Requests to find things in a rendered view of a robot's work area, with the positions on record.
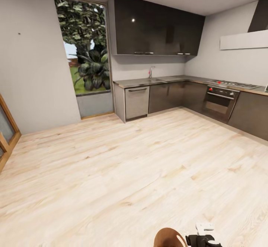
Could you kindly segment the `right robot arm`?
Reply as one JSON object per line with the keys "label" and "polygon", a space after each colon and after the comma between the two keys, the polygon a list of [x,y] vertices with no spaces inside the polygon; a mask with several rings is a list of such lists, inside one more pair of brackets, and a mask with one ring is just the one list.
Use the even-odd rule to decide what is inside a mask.
{"label": "right robot arm", "polygon": [[212,235],[206,235],[204,232],[215,229],[212,223],[195,223],[195,228],[198,230],[197,235],[186,236],[186,242],[189,247],[221,247],[221,244],[215,241]]}

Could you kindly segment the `trash can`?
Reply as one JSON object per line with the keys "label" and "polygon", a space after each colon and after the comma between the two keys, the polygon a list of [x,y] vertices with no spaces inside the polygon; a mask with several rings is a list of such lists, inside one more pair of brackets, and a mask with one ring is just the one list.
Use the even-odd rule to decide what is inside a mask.
{"label": "trash can", "polygon": [[189,247],[182,235],[173,228],[165,227],[160,229],[154,238],[153,247],[184,247],[177,236],[185,243],[185,247]]}

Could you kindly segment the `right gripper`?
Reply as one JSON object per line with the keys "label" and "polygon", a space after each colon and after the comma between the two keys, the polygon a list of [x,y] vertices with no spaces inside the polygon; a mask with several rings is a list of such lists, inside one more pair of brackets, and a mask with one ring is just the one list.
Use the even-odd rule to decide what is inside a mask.
{"label": "right gripper", "polygon": [[212,235],[189,235],[186,236],[186,242],[189,247],[201,247],[201,243],[204,239],[211,240],[213,239]]}

